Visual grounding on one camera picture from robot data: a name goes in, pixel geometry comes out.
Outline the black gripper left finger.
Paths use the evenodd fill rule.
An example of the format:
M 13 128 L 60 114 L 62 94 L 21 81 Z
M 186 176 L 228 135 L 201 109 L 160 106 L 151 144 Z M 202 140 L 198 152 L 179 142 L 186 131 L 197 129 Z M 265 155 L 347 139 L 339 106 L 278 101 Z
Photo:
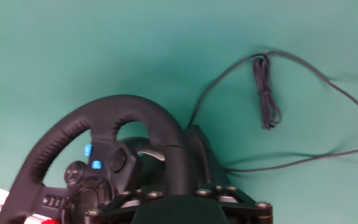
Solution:
M 160 198 L 164 198 L 164 191 L 154 186 L 119 193 L 103 208 L 88 210 L 84 224 L 131 222 L 138 209 Z

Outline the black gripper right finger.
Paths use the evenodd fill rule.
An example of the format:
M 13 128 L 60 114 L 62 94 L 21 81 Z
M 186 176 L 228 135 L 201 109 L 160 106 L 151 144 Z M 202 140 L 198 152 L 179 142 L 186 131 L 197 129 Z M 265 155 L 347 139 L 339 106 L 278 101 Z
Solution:
M 256 202 L 232 185 L 204 184 L 194 195 L 215 202 L 229 223 L 273 224 L 270 203 Z

